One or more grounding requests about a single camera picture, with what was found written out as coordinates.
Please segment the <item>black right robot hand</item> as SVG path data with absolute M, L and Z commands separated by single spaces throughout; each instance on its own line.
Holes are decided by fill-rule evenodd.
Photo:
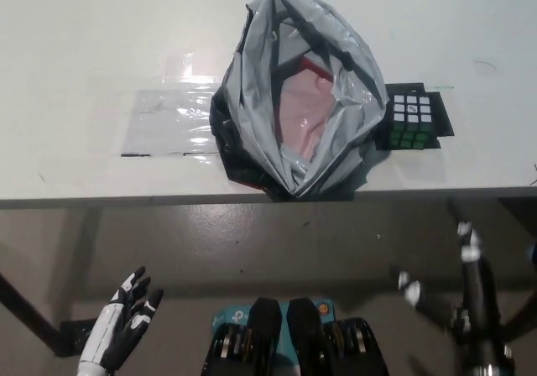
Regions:
M 458 340 L 494 339 L 500 333 L 500 315 L 492 270 L 482 254 L 481 238 L 471 222 L 457 224 L 461 245 L 463 302 L 458 310 L 439 295 L 431 294 L 411 275 L 393 266 L 390 274 L 398 291 L 422 316 Z

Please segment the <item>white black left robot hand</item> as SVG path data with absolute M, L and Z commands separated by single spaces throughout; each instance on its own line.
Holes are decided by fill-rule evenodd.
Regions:
M 97 317 L 84 346 L 77 375 L 114 375 L 133 353 L 153 320 L 164 292 L 157 289 L 144 299 L 151 282 L 144 266 L 118 287 Z

